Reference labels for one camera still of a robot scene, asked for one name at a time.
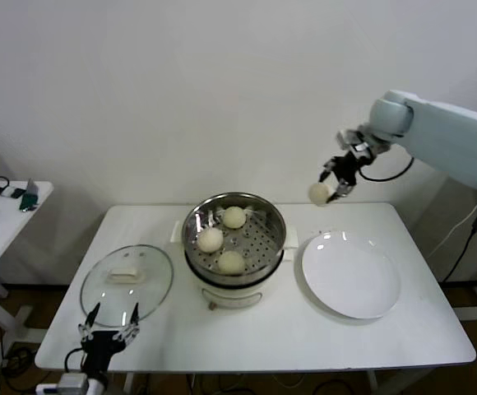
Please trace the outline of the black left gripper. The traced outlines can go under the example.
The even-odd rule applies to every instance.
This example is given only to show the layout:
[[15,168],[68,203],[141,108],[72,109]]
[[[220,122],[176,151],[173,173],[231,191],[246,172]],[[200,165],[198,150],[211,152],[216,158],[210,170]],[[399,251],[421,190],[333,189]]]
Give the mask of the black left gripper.
[[92,332],[95,318],[100,310],[100,303],[86,315],[84,323],[78,325],[81,336],[81,348],[86,358],[81,371],[89,379],[104,379],[114,355],[126,348],[126,342],[132,342],[140,331],[139,304],[132,311],[129,324],[118,332]]

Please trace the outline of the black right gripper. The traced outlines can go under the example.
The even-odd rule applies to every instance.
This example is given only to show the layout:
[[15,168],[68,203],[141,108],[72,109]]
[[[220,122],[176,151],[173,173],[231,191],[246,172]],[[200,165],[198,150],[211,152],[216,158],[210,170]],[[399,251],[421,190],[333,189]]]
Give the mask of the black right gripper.
[[319,182],[325,182],[329,177],[335,177],[338,184],[332,189],[327,203],[340,198],[346,198],[357,184],[356,174],[360,169],[360,163],[353,153],[344,156],[334,156],[326,164],[319,175]]

